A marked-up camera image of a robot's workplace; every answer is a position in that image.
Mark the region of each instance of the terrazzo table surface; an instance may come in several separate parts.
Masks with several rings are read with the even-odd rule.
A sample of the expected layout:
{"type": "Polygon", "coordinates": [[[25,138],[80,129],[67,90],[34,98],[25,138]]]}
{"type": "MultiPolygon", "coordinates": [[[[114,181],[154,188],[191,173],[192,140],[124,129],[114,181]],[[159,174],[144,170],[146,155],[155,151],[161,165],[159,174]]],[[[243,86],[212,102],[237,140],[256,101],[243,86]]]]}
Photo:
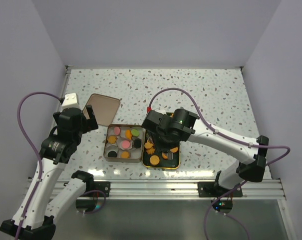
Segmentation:
{"type": "MultiPolygon", "coordinates": [[[[251,105],[239,69],[74,69],[66,93],[77,93],[83,108],[91,94],[121,100],[114,124],[142,124],[151,97],[161,89],[182,88],[198,103],[206,120],[247,137],[258,137],[251,105]]],[[[183,107],[196,112],[192,102],[179,91],[158,96],[152,108],[167,112],[183,107]]],[[[107,127],[82,136],[60,179],[70,179],[76,170],[105,180],[212,180],[235,159],[213,148],[182,142],[181,164],[176,170],[146,168],[140,163],[108,162],[103,157],[107,127]]],[[[267,167],[264,179],[271,179],[267,167]]]]}

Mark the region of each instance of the gray wall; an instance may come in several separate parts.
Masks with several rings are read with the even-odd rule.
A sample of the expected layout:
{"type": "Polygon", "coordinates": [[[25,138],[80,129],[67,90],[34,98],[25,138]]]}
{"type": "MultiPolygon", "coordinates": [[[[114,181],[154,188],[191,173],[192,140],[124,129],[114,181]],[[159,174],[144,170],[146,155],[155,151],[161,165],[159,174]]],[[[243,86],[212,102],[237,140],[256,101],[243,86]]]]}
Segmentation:
{"type": "Polygon", "coordinates": [[[282,0],[245,65],[244,80],[260,132],[271,144],[292,148],[271,169],[283,181],[302,239],[302,0],[282,0]]]}
{"type": "Polygon", "coordinates": [[[65,65],[239,67],[280,0],[33,0],[65,65]]]}
{"type": "MultiPolygon", "coordinates": [[[[16,122],[20,99],[33,91],[59,94],[60,60],[31,0],[0,0],[0,224],[21,203],[36,157],[16,122]]],[[[36,97],[22,109],[22,121],[39,147],[47,136],[56,100],[36,97]]],[[[8,236],[0,233],[0,239],[8,236]]]]}

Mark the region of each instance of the orange cookie piece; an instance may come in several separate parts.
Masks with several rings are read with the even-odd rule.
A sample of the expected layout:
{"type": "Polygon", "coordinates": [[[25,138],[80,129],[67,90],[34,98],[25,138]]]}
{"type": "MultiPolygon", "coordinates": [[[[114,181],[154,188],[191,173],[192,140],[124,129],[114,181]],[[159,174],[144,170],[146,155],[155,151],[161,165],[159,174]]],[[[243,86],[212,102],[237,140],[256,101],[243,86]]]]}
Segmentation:
{"type": "Polygon", "coordinates": [[[168,159],[167,153],[162,152],[162,158],[163,159],[168,159]]]}
{"type": "Polygon", "coordinates": [[[115,144],[115,142],[116,142],[116,140],[117,140],[117,137],[116,136],[109,136],[108,138],[107,138],[107,141],[109,142],[109,143],[111,143],[111,144],[115,144]]]}
{"type": "Polygon", "coordinates": [[[130,153],[128,151],[124,151],[121,154],[121,158],[123,158],[123,159],[128,159],[129,157],[130,157],[130,153]]]}
{"type": "Polygon", "coordinates": [[[130,140],[132,139],[132,133],[131,133],[130,129],[125,131],[125,137],[130,140]]]}
{"type": "Polygon", "coordinates": [[[178,147],[175,147],[175,148],[172,148],[170,151],[172,152],[172,153],[176,153],[177,151],[178,151],[178,147]]]}
{"type": "Polygon", "coordinates": [[[160,163],[160,158],[156,155],[153,155],[150,158],[150,163],[151,163],[151,165],[156,166],[157,164],[160,163]]]}
{"type": "Polygon", "coordinates": [[[151,154],[155,153],[155,149],[153,147],[151,147],[150,149],[146,150],[146,153],[151,155],[151,154]]]}
{"type": "Polygon", "coordinates": [[[144,144],[144,147],[145,147],[146,149],[150,149],[150,148],[153,147],[153,144],[151,144],[149,141],[147,141],[147,142],[144,144]]]}

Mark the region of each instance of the pink macaron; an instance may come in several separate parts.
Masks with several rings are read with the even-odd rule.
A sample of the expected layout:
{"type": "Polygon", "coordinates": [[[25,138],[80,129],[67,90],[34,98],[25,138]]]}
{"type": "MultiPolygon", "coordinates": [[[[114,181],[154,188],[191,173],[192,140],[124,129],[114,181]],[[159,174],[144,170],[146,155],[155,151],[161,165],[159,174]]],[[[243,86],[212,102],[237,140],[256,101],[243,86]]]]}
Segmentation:
{"type": "Polygon", "coordinates": [[[114,128],[114,134],[117,136],[121,134],[121,129],[118,126],[114,128]]]}
{"type": "Polygon", "coordinates": [[[124,140],[122,143],[121,143],[121,146],[122,148],[124,149],[128,149],[130,147],[130,142],[128,140],[124,140]]]}

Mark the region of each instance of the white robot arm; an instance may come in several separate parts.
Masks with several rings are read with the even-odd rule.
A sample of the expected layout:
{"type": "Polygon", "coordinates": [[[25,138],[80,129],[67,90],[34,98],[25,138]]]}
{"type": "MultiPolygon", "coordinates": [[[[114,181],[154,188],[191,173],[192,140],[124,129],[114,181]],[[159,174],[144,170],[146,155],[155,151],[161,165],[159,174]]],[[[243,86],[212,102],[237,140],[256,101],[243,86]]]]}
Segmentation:
{"type": "Polygon", "coordinates": [[[215,129],[215,132],[199,120],[197,114],[181,108],[174,111],[173,117],[151,110],[147,114],[142,127],[170,148],[174,147],[179,141],[190,141],[210,146],[233,156],[236,162],[226,170],[219,171],[214,187],[207,190],[211,191],[215,197],[221,196],[244,180],[261,182],[266,166],[267,149],[252,146],[268,145],[269,139],[265,136],[258,138],[245,137],[210,123],[209,125],[215,129]],[[236,140],[245,141],[248,145],[228,140],[218,135],[218,132],[236,140]]]}
{"type": "Polygon", "coordinates": [[[77,171],[66,187],[49,203],[50,196],[60,174],[65,169],[71,155],[81,142],[83,134],[98,128],[91,106],[86,106],[89,119],[80,110],[77,94],[66,94],[62,103],[62,112],[53,114],[57,126],[42,142],[42,175],[39,176],[39,163],[32,183],[16,214],[10,220],[3,221],[0,230],[19,239],[50,240],[55,232],[55,224],[61,215],[76,199],[87,191],[94,190],[93,175],[77,171]],[[34,185],[39,182],[32,193],[34,185]]]}

